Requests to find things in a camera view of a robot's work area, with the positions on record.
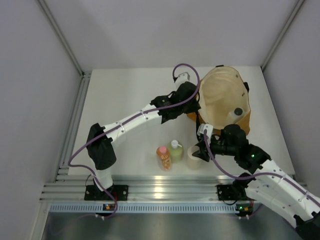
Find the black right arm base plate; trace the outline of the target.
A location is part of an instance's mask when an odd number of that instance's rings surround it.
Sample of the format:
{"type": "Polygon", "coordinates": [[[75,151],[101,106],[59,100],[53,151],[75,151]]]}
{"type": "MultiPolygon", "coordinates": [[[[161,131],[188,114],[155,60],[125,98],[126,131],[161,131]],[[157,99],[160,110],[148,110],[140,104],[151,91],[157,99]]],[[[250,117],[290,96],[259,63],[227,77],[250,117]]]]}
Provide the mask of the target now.
{"type": "Polygon", "coordinates": [[[245,188],[235,184],[219,184],[216,186],[219,201],[246,201],[245,188]]]}

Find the tan canvas tote bag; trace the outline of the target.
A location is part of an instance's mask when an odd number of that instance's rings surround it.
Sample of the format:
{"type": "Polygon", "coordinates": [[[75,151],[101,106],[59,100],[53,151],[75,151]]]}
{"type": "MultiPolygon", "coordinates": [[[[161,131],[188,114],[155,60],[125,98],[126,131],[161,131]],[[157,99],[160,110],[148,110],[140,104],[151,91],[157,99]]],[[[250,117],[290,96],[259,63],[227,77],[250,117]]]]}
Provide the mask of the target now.
{"type": "Polygon", "coordinates": [[[226,117],[235,108],[242,108],[242,118],[235,123],[245,134],[250,133],[251,108],[249,84],[243,81],[238,70],[231,66],[219,65],[210,70],[200,81],[200,109],[189,113],[192,121],[213,126],[213,133],[220,135],[226,127],[226,117]]]}

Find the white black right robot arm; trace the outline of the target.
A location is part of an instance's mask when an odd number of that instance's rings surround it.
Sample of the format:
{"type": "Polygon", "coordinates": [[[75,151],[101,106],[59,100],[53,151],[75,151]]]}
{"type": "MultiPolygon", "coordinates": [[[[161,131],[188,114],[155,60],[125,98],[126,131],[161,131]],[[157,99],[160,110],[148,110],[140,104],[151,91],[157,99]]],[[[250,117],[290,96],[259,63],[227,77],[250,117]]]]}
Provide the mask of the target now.
{"type": "Polygon", "coordinates": [[[249,143],[237,124],[229,124],[220,134],[210,124],[197,129],[197,147],[193,156],[213,161],[232,178],[233,194],[258,201],[285,219],[303,240],[320,238],[320,199],[298,184],[260,147],[249,143]],[[215,156],[231,156],[245,172],[235,176],[223,169],[215,156]]]}

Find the green pump bottle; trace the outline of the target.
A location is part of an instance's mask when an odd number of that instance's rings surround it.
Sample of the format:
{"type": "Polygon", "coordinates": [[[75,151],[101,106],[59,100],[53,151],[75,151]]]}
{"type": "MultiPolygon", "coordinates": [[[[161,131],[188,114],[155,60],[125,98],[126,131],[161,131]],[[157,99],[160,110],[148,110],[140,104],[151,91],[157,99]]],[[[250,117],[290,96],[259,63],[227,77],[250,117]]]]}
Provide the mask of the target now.
{"type": "Polygon", "coordinates": [[[179,163],[184,154],[184,148],[178,140],[172,140],[168,145],[167,149],[170,153],[170,158],[172,163],[179,163]]]}

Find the white bottle with black cap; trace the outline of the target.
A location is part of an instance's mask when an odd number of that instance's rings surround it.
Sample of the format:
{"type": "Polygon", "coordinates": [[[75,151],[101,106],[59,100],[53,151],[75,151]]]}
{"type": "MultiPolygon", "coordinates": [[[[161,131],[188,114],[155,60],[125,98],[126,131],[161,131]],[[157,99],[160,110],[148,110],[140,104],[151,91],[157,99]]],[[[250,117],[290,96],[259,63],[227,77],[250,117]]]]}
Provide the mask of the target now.
{"type": "Polygon", "coordinates": [[[234,110],[230,111],[226,117],[226,124],[236,124],[243,116],[243,109],[240,107],[235,108],[234,110]]]}

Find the cream cylindrical jar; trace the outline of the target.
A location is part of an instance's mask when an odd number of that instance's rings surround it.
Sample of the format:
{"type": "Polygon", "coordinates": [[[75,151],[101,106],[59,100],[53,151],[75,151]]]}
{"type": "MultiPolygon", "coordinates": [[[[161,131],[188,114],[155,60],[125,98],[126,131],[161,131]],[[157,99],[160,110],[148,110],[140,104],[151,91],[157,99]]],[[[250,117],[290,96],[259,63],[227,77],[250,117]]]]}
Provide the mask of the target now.
{"type": "Polygon", "coordinates": [[[191,170],[198,170],[202,164],[202,159],[199,157],[193,156],[193,154],[198,151],[200,148],[198,146],[191,146],[187,149],[187,167],[191,170]]]}

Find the orange bottle with pink cap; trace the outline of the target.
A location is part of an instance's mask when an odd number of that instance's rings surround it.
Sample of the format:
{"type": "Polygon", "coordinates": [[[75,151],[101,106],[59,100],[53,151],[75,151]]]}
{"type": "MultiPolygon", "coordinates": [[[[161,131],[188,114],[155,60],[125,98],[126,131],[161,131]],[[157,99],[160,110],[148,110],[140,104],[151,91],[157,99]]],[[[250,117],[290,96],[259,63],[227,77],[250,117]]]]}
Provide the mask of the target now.
{"type": "Polygon", "coordinates": [[[172,161],[168,148],[166,146],[160,146],[156,150],[156,154],[161,168],[165,171],[170,170],[172,168],[172,161]]]}

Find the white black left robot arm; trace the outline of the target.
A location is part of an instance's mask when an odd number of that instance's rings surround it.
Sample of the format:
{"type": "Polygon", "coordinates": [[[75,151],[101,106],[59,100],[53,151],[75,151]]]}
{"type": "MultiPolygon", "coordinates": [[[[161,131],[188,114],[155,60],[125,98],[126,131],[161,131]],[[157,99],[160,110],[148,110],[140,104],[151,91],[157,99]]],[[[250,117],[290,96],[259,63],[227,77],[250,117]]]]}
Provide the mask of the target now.
{"type": "Polygon", "coordinates": [[[113,194],[110,167],[117,160],[116,148],[144,130],[199,110],[199,88],[199,84],[186,81],[177,90],[157,96],[146,107],[120,121],[105,126],[98,123],[91,126],[86,149],[94,163],[95,193],[98,197],[107,200],[113,194]]]}

